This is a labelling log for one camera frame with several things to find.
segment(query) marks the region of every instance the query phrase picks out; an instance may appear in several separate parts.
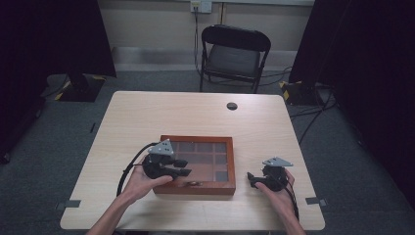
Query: black chair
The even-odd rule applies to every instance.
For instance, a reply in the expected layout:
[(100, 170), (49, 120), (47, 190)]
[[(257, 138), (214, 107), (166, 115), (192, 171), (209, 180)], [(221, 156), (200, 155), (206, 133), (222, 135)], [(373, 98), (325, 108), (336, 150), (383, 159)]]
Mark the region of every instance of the black chair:
[[(200, 92), (204, 74), (252, 83), (259, 86), (271, 42), (262, 32), (224, 24), (208, 26), (202, 32), (203, 55)], [(211, 45), (208, 53), (207, 44)]]

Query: wooden table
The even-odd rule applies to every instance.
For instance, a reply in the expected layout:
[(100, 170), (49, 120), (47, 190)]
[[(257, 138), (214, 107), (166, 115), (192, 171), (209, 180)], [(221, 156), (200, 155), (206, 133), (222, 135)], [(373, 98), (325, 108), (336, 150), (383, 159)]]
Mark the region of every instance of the wooden table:
[[(228, 110), (229, 102), (238, 109)], [(81, 201), (79, 208), (66, 208), (61, 226), (89, 229), (115, 198), (125, 167), (139, 150), (164, 134), (233, 137), (235, 195), (155, 195), (151, 191), (126, 211), (118, 229), (282, 230), (268, 200), (247, 179), (247, 171), (262, 176), (261, 162), (275, 156), (294, 164), (289, 171), (296, 178), (303, 228), (324, 228), (319, 205), (305, 201), (315, 193), (280, 96), (138, 91), (114, 94), (70, 197)]]

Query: black stand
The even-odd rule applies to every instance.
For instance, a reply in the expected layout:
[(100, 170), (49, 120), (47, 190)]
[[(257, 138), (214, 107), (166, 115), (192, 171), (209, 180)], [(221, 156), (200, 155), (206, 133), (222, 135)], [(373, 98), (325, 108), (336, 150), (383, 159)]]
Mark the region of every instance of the black stand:
[(56, 100), (67, 102), (95, 102), (105, 79), (70, 74), (70, 84), (65, 86)]
[(320, 94), (314, 85), (302, 83), (280, 83), (284, 100), (292, 106), (322, 106), (324, 105)]

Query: chair backrest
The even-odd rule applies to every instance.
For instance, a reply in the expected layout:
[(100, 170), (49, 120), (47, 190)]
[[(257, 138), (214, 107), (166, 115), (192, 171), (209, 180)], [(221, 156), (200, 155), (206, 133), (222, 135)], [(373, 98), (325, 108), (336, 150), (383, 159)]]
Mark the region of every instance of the chair backrest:
[(224, 24), (208, 26), (202, 32), (202, 41), (225, 47), (268, 52), (271, 41), (260, 31), (249, 30)]

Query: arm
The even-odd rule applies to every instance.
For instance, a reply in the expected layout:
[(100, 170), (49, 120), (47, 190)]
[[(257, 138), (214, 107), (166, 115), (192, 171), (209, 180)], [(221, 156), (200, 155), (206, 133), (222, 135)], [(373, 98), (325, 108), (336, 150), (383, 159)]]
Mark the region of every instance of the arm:
[(119, 220), (131, 204), (146, 196), (154, 187), (171, 180), (171, 176), (166, 175), (151, 179), (144, 173), (143, 167), (135, 166), (122, 193), (114, 199), (87, 234), (113, 234)]
[[(293, 176), (287, 170), (286, 172), (288, 181), (291, 185), (294, 185)], [(287, 185), (287, 187), (291, 192), (293, 192), (293, 188), (290, 186), (290, 184)], [(296, 215), (294, 214), (294, 207), (291, 198), (285, 190), (273, 192), (260, 182), (257, 182), (255, 186), (269, 199), (272, 205), (272, 209), (277, 212), (278, 216), (284, 224), (284, 227), (286, 228), (288, 235), (305, 234), (299, 221), (296, 218)]]

